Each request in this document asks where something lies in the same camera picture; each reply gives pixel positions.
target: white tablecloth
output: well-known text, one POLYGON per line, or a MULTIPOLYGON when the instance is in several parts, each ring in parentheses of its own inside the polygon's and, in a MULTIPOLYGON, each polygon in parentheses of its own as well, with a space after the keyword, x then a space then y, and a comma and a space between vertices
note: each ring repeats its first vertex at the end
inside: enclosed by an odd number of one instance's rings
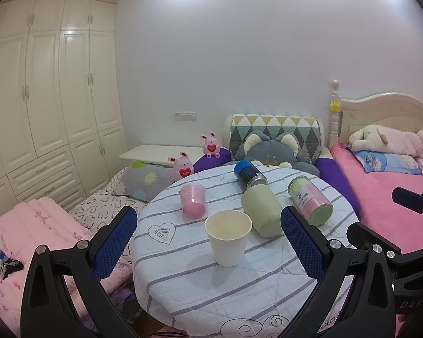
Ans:
MULTIPOLYGON (((242 262, 232 268, 215 263, 204 229, 205 218, 220 210, 241 210, 240 183, 233 165, 193 174, 161 192, 138 215, 131 244, 133 279, 141 306, 159 321, 186 330, 191 337, 272 338, 293 319, 316 285, 282 234, 249 235, 242 262), (187 219, 179 190, 186 183, 207 189, 208 212, 187 219)), ((297 170, 259 166, 282 205, 291 204, 288 185, 306 175, 332 201, 334 212, 321 232, 349 246, 348 226, 357 217, 348 201, 323 180, 297 170)), ((330 326, 344 302, 351 277, 321 329, 330 326)))

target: drawer handle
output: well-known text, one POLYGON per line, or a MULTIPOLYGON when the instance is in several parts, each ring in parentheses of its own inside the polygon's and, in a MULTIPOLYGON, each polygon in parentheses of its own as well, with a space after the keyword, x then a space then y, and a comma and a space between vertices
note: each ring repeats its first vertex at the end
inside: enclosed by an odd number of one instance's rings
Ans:
POLYGON ((36 170, 35 171, 35 173, 36 174, 38 174, 38 173, 40 173, 40 172, 43 172, 44 170, 46 170, 48 168, 48 166, 47 165, 44 165, 41 169, 38 169, 38 170, 36 170))
POLYGON ((54 190, 55 190, 55 186, 53 186, 53 187, 51 187, 49 190, 46 190, 45 192, 44 192, 44 195, 48 195, 49 193, 51 193, 51 192, 53 192, 54 190))

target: stuffed animal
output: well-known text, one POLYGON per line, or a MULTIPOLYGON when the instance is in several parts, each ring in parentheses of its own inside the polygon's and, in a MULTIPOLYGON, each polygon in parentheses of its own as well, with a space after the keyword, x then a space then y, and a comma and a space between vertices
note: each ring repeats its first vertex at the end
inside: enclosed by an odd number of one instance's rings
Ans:
POLYGON ((201 135, 201 138, 205 140, 204 147, 202 148, 204 155, 206 155, 208 158, 211 158, 212 155, 215 155, 217 158, 219 158, 220 146, 215 134, 210 132, 210 137, 201 135))
POLYGON ((320 176, 320 171, 312 164, 298 162, 299 142, 294 134, 283 133, 271 140, 263 132, 254 131, 244 141, 243 149, 244 159, 254 165, 275 165, 320 176))
POLYGON ((171 171, 171 179, 173 181, 180 180, 188 175, 194 174, 193 163, 188 158, 186 152, 181 151, 179 158, 168 158, 169 161, 174 163, 171 171))
POLYGON ((377 151, 423 159, 423 130, 413 133, 372 124, 353 133, 348 142, 352 151, 377 151))

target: white and pink plush dog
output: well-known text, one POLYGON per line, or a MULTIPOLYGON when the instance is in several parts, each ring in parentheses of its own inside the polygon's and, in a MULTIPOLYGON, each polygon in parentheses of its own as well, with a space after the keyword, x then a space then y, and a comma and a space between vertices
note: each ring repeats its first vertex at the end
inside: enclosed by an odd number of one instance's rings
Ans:
POLYGON ((373 124, 353 133, 348 142, 353 151, 377 151, 423 159, 423 130, 413 133, 373 124))
POLYGON ((221 147, 219 146, 219 142, 215 134, 210 132, 210 137, 201 135, 201 138, 205 140, 204 147, 202 148, 204 155, 206 155, 208 158, 211 158, 213 155, 215 155, 216 158, 219 158, 219 150, 221 147))
POLYGON ((188 158, 186 152, 181 151, 179 158, 168 158, 169 161, 174 163, 171 171, 171 179, 177 181, 194 174, 194 167, 191 160, 188 158))

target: gray floral pillow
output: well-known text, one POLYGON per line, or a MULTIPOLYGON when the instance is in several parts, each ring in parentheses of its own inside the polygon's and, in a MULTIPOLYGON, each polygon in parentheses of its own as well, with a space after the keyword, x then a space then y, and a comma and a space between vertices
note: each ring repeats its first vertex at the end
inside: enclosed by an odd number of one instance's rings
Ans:
POLYGON ((170 168, 135 161, 124 170, 112 194, 126 195, 148 203, 173 183, 170 175, 170 168))

